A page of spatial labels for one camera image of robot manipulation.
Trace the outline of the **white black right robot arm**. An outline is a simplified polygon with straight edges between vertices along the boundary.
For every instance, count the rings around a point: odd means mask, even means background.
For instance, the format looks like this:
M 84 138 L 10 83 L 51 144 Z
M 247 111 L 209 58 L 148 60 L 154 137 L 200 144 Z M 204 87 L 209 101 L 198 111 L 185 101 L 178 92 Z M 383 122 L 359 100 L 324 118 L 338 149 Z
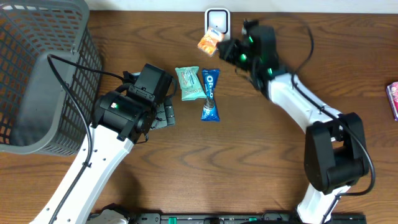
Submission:
M 248 37 L 218 43 L 220 59 L 250 73 L 249 81 L 281 107 L 305 133 L 304 170 L 309 181 L 296 208 L 302 223 L 328 223 L 342 197 L 372 191 L 376 171 L 366 149 L 363 122 L 315 94 L 279 59 L 274 41 Z

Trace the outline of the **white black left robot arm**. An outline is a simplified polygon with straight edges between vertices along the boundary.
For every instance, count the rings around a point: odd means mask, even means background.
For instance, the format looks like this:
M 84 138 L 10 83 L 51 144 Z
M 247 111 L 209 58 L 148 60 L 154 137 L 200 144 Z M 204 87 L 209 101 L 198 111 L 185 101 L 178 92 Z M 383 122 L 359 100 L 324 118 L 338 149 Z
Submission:
M 109 208 L 90 217 L 104 186 L 121 161 L 147 136 L 154 120 L 172 111 L 167 87 L 138 88 L 123 84 L 96 104 L 90 133 L 52 198 L 33 223 L 129 223 Z

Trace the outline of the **red purple tissue pack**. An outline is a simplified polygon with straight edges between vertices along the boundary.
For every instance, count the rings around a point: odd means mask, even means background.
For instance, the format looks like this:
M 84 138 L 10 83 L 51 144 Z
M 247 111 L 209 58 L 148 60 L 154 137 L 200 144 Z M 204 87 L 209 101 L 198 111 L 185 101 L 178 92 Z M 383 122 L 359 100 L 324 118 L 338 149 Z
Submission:
M 389 100 L 394 120 L 398 121 L 398 95 L 397 95 L 398 82 L 391 83 L 386 87 L 386 94 Z

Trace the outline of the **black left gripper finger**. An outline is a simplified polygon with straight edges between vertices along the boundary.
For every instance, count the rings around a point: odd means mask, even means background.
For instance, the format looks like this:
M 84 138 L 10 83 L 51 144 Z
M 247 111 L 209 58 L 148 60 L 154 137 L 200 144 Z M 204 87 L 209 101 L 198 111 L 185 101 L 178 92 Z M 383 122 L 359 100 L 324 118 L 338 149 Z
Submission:
M 164 101 L 165 117 L 167 121 L 167 126 L 175 126 L 175 114 L 172 104 L 172 98 L 167 98 Z
M 168 126 L 169 110 L 162 103 L 156 108 L 155 119 L 151 125 L 151 129 L 162 129 Z

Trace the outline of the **blue Oreo cookie pack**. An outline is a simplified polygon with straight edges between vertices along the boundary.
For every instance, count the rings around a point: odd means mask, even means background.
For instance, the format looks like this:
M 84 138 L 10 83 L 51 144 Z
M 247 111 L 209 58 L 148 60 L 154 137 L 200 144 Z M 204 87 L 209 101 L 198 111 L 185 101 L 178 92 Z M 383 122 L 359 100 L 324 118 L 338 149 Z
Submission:
M 219 69 L 203 69 L 202 77 L 205 86 L 205 103 L 203 105 L 203 110 L 201 114 L 202 121 L 214 121 L 220 122 L 220 117 L 218 114 L 218 109 L 214 99 L 215 87 L 220 75 Z

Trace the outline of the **mint green snack pack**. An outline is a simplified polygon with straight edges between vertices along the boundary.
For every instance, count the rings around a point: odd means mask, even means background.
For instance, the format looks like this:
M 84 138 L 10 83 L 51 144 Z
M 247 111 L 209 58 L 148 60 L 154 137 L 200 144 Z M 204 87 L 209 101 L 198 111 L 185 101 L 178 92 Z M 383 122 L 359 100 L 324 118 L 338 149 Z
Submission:
M 206 98 L 206 94 L 197 76 L 198 71 L 198 66 L 175 68 L 182 91 L 182 101 Z

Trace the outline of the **small orange tissue packet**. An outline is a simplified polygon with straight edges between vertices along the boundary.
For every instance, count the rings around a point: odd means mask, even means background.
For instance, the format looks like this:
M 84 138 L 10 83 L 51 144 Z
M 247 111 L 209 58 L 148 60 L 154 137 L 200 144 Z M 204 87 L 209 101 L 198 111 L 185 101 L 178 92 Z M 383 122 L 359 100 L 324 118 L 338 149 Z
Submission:
M 222 42 L 223 39 L 224 34 L 222 32 L 209 27 L 205 35 L 199 41 L 197 47 L 208 56 L 212 57 L 217 51 L 217 44 Z

